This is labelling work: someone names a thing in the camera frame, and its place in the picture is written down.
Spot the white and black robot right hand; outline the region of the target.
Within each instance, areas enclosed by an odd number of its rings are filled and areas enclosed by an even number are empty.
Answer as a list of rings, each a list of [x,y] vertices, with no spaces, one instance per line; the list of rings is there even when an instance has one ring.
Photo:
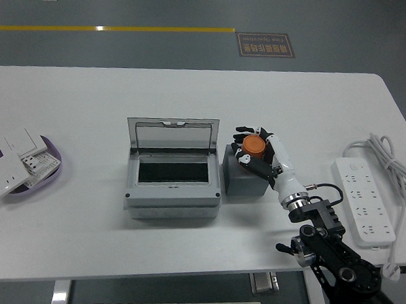
[[[235,128],[231,148],[238,163],[247,171],[268,181],[270,187],[278,193],[283,209],[293,211],[309,204],[305,186],[297,180],[294,167],[279,137],[262,127],[239,126]],[[245,140],[255,135],[265,142],[265,151],[261,159],[245,152]]]

